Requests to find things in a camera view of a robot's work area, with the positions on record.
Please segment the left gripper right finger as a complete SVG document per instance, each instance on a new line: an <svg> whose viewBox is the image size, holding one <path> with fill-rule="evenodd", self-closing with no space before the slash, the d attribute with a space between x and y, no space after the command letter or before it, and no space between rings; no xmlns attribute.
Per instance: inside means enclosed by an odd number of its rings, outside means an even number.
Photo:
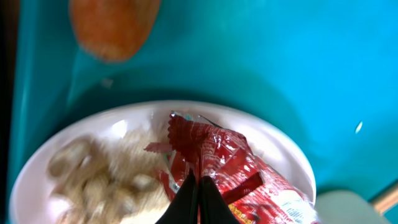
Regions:
<svg viewBox="0 0 398 224"><path fill-rule="evenodd" d="M199 180L198 195L201 224L239 224L211 177Z"/></svg>

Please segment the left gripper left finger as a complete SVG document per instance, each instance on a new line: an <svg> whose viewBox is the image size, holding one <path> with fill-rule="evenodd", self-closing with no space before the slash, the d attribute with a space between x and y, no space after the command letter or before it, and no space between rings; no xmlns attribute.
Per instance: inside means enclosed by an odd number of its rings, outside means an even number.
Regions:
<svg viewBox="0 0 398 224"><path fill-rule="evenodd" d="M190 169L187 178L178 190L165 213L155 224L197 224L198 186L194 172Z"/></svg>

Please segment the red snack wrapper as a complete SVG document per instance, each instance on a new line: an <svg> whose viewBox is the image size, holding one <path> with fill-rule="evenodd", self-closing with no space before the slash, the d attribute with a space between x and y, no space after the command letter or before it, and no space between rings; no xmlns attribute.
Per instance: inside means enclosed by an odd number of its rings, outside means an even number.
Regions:
<svg viewBox="0 0 398 224"><path fill-rule="evenodd" d="M211 177L239 223L319 223L308 197L254 155L241 133L178 113L170 114L167 131L168 143L146 150L167 156L169 171L160 171L159 180L170 203L191 169L198 194L199 180Z"/></svg>

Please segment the white paper cup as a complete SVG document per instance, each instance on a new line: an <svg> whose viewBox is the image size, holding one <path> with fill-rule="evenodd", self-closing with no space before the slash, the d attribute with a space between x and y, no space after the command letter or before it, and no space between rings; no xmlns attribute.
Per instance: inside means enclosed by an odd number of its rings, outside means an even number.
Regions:
<svg viewBox="0 0 398 224"><path fill-rule="evenodd" d="M347 190L319 195L315 210L323 224L390 224L370 203Z"/></svg>

